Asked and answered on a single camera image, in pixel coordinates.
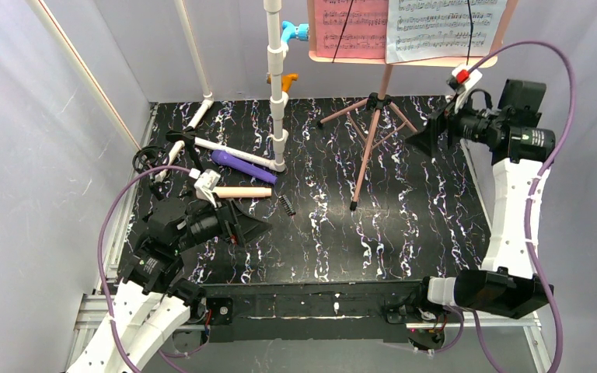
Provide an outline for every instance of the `sheet music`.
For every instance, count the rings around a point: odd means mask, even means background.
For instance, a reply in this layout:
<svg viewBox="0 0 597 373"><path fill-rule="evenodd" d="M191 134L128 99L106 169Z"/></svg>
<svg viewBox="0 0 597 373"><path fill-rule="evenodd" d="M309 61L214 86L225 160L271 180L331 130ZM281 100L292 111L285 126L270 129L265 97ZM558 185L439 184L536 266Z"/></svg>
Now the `sheet music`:
<svg viewBox="0 0 597 373"><path fill-rule="evenodd" d="M340 41L338 58L384 58L388 0L314 0L317 56L332 58Z"/></svg>
<svg viewBox="0 0 597 373"><path fill-rule="evenodd" d="M500 25L507 0L470 0L471 56L484 56ZM467 0L389 0L386 62L466 56L470 41Z"/></svg>

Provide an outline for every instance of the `blue faucet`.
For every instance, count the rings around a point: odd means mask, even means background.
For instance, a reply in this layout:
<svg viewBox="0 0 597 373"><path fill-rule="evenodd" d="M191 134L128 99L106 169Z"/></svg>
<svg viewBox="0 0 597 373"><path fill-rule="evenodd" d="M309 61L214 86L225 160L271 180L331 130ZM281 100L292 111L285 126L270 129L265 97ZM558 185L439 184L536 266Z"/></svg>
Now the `blue faucet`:
<svg viewBox="0 0 597 373"><path fill-rule="evenodd" d="M308 41L310 25L308 23L301 23L294 26L294 23L289 21L282 21L282 35L280 40L289 43L290 39L299 39L300 41Z"/></svg>

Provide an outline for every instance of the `pink sheet music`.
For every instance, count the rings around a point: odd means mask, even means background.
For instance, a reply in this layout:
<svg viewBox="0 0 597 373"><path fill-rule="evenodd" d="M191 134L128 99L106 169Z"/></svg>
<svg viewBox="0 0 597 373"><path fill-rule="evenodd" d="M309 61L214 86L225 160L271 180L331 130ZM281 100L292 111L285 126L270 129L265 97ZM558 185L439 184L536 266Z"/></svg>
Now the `pink sheet music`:
<svg viewBox="0 0 597 373"><path fill-rule="evenodd" d="M347 11L351 6L340 47ZM317 56L385 58L388 0L314 0Z"/></svg>

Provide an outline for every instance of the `tripod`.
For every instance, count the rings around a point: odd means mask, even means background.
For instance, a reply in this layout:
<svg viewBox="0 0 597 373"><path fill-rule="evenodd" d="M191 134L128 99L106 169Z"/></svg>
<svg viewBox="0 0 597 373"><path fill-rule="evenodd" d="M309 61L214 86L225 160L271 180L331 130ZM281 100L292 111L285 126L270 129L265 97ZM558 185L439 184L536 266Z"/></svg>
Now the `tripod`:
<svg viewBox="0 0 597 373"><path fill-rule="evenodd" d="M386 91L388 90L388 83L390 82L390 76L393 73L393 66L391 64L386 64L386 69L383 71L383 80L381 81L381 88L379 89L379 93L373 92L369 95L367 99L362 99L351 106L348 106L345 109L338 111L335 114L329 115L323 119L317 120L316 124L317 127L323 128L323 124L329 120L335 119L342 115L346 115L349 118L349 121L354 126L358 135L363 139L365 142L365 152L362 156L362 164L360 173L358 174L358 181L356 182L356 189L354 192L353 198L351 198L351 206L349 209L351 211L356 211L356 207L358 206L358 198L360 197L360 190L362 187L362 182L365 179L365 171L367 170L367 162L369 160L369 156L372 153L372 150L377 148L381 145L385 140L389 139L392 135L394 135L397 131L401 130L405 126L408 126L413 133L417 133L417 130L413 126L413 124L406 118L405 115L401 112L400 108L393 103L392 97L386 95ZM372 124L369 126L369 135L365 137L358 128L358 125L351 119L351 115L349 112L352 110L356 110L359 107L365 106L368 110L374 110L374 114L372 116ZM395 128L394 131L390 132L387 136L379 140L378 142L374 143L374 135L376 133L376 127L379 124L379 118L381 117L381 110L385 106L390 106L395 114L402 120L402 124Z"/></svg>

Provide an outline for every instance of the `black marble table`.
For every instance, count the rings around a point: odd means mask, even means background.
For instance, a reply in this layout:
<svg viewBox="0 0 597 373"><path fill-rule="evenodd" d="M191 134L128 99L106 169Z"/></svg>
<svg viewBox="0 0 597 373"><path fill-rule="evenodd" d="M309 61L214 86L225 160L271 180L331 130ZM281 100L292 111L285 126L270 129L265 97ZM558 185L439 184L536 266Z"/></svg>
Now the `black marble table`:
<svg viewBox="0 0 597 373"><path fill-rule="evenodd" d="M372 154L358 209L349 211L362 157L362 140L346 117L314 127L313 121L345 108L356 99L293 99L285 109L289 131L287 170L278 174L274 196L240 200L244 211L269 221L274 228L257 242L240 248L226 242L205 243L184 253L181 274L211 284L369 281L451 276L476 268L490 237L479 197L463 150L457 145L434 159L404 144L404 129ZM419 129L443 98L396 97L394 102ZM161 104L149 144L164 141L170 130L187 128L200 103ZM367 127L372 112L353 112ZM392 115L379 122L378 138L398 123ZM200 137L272 158L271 112L268 101L220 102L197 129ZM266 186L227 167L214 165L210 151L199 149L204 165L218 170L222 186ZM180 153L180 166L191 166ZM177 196L191 183L185 175L166 180ZM151 209L149 190L138 189L120 263L131 255L141 231L140 217ZM285 194L296 216L285 214L277 197Z"/></svg>

